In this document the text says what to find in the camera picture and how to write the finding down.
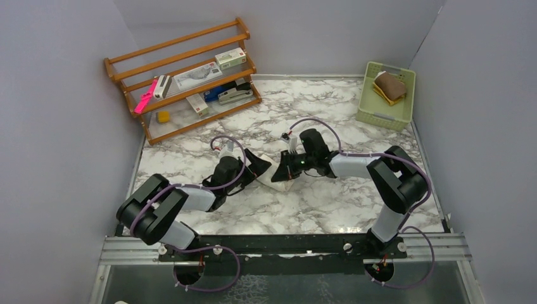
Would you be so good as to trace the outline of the cream white towel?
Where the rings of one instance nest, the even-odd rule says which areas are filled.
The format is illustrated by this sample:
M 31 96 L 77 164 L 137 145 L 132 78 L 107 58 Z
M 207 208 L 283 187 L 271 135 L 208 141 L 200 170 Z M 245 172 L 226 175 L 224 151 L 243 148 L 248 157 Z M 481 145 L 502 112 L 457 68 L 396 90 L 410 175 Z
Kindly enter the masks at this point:
M 264 186 L 267 186 L 271 189 L 274 189 L 279 192 L 288 192 L 291 190 L 291 187 L 294 184 L 294 180 L 285 180 L 282 182 L 272 182 L 272 177 L 276 173 L 277 167 L 279 166 L 273 159 L 269 156 L 262 154 L 260 156 L 262 160 L 265 160 L 270 163 L 270 167 L 257 178 L 257 181 Z

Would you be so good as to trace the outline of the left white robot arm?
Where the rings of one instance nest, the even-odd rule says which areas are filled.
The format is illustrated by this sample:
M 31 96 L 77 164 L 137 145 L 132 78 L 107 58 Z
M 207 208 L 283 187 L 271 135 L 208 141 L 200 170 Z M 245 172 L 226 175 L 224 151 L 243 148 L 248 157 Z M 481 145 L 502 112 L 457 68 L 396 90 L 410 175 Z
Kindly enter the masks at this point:
M 119 207 L 117 220 L 145 244 L 164 243 L 175 247 L 182 259 L 193 259 L 199 251 L 198 234 L 176 218 L 182 210 L 215 211 L 272 168 L 268 159 L 248 149 L 244 154 L 242 160 L 222 153 L 213 173 L 200 185 L 172 185 L 161 174 L 152 175 Z

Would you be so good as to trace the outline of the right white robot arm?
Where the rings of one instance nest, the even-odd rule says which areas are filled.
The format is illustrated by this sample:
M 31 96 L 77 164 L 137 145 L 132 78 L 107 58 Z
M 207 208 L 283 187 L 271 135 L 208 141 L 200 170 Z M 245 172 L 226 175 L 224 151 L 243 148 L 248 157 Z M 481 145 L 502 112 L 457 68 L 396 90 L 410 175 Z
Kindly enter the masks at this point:
M 281 152 L 271 182 L 290 181 L 308 170 L 332 179 L 359 177 L 373 181 L 384 205 L 367 232 L 365 249 L 372 257 L 380 258 L 390 250 L 390 241 L 397 236 L 411 208 L 430 194 L 429 177 L 399 146 L 383 153 L 352 155 L 331 151 L 316 129 L 307 129 L 298 137 L 283 134 L 282 138 L 289 148 Z

